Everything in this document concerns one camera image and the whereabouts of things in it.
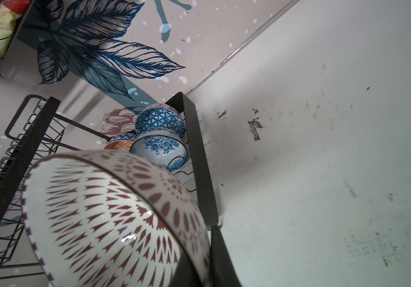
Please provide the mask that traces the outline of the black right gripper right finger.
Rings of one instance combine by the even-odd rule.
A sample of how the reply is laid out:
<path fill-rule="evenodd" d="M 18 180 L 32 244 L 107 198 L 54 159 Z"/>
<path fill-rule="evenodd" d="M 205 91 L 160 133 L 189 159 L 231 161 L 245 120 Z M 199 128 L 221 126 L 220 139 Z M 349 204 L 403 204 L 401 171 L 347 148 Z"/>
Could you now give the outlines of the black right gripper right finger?
<path fill-rule="evenodd" d="M 242 287 L 219 226 L 211 228 L 210 263 L 213 287 Z"/>

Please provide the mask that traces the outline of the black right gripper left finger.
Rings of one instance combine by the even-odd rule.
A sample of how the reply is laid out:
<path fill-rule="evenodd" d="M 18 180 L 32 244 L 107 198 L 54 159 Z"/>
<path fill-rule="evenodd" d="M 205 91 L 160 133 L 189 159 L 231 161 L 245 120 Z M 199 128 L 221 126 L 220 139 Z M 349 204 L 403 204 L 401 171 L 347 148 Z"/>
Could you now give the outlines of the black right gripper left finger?
<path fill-rule="evenodd" d="M 185 252 L 180 256 L 178 265 L 174 269 L 174 275 L 169 287 L 202 287 L 203 284 L 197 274 L 194 265 Z"/>

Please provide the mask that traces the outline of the white brown lattice bowl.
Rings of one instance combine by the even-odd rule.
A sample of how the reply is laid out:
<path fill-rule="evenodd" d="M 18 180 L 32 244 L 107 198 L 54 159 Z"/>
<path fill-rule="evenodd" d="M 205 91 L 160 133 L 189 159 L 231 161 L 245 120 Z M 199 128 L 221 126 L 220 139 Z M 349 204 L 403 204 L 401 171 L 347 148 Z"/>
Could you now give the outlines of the white brown lattice bowl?
<path fill-rule="evenodd" d="M 22 186 L 27 237 L 54 287 L 168 287 L 183 252 L 210 285 L 210 242 L 166 169 L 108 150 L 36 161 Z"/>

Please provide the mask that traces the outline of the blue floral bowl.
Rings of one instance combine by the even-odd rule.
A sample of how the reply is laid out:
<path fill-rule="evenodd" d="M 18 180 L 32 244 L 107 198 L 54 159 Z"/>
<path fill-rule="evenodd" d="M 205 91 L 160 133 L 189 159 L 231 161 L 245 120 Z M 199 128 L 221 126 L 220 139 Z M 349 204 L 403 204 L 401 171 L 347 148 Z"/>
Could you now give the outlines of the blue floral bowl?
<path fill-rule="evenodd" d="M 130 153 L 159 165 L 169 172 L 183 167 L 189 157 L 183 140 L 168 129 L 155 129 L 140 134 Z"/>

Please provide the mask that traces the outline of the red patterned bowl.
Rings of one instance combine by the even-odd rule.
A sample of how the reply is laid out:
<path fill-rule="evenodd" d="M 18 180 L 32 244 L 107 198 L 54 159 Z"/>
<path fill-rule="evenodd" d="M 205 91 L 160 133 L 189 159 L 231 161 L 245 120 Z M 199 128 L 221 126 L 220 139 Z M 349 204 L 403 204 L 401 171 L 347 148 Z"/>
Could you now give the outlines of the red patterned bowl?
<path fill-rule="evenodd" d="M 104 149 L 124 151 L 129 153 L 131 146 L 134 144 L 136 139 L 137 135 L 131 132 L 113 136 L 109 140 L 109 143 L 105 145 Z"/>

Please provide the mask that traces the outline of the blue geometric patterned bowl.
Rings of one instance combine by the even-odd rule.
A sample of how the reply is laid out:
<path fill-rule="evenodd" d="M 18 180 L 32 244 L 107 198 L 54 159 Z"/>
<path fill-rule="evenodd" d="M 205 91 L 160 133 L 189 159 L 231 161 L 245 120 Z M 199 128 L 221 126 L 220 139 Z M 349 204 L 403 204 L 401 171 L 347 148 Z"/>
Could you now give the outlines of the blue geometric patterned bowl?
<path fill-rule="evenodd" d="M 166 104 L 148 106 L 137 115 L 135 132 L 138 135 L 160 128 L 168 129 L 180 138 L 183 138 L 186 132 L 186 125 L 180 114 Z"/>

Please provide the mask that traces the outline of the black wire dish rack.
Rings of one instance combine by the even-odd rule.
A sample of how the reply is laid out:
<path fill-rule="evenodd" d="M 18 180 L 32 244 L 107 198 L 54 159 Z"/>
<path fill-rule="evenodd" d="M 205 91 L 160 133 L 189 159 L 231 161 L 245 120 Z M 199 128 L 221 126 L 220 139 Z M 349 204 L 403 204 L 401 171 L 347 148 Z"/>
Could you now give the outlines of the black wire dish rack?
<path fill-rule="evenodd" d="M 22 235 L 55 287 L 208 287 L 210 245 L 191 193 L 124 151 L 58 153 L 57 99 L 39 98 L 0 161 L 0 267 Z"/>

